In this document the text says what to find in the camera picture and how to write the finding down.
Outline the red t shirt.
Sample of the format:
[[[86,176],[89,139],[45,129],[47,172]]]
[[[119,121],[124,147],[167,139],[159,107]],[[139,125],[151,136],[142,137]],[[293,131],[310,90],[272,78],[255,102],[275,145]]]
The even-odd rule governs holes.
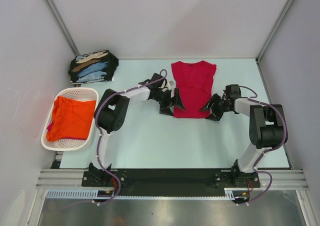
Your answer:
[[[210,115],[203,107],[212,97],[215,64],[207,61],[196,63],[175,62],[171,64],[176,88],[179,90],[184,110],[174,107],[175,118],[201,119]]]

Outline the black printed t shirt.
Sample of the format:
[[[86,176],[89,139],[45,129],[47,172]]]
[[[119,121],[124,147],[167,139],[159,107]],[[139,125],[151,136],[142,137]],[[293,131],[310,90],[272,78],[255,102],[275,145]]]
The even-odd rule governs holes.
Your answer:
[[[76,56],[69,65],[72,84],[112,81],[119,59],[108,50]]]

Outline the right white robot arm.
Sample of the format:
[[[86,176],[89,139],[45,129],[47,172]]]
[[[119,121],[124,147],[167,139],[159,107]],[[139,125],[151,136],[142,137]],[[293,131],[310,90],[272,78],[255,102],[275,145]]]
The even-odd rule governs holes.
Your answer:
[[[257,93],[252,97],[244,97],[242,88],[237,84],[227,85],[222,96],[214,94],[200,109],[201,112],[208,111],[207,119],[213,121],[219,121],[227,112],[249,118],[250,144],[229,171],[220,171],[215,175],[218,188],[259,187],[258,165],[268,153],[279,149],[288,140],[283,107],[258,101]]]

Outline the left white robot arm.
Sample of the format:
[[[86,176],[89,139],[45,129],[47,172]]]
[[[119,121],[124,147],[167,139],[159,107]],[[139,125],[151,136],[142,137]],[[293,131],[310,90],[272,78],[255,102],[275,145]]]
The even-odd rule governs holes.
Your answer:
[[[174,115],[172,107],[185,111],[180,92],[178,88],[171,88],[170,82],[167,81],[167,74],[163,69],[133,88],[120,92],[107,89],[104,92],[94,113],[98,142],[94,159],[88,167],[89,174],[98,185],[107,185],[113,177],[110,169],[104,167],[103,157],[106,153],[108,137],[123,126],[130,103],[154,100],[159,103],[159,113],[169,116]]]

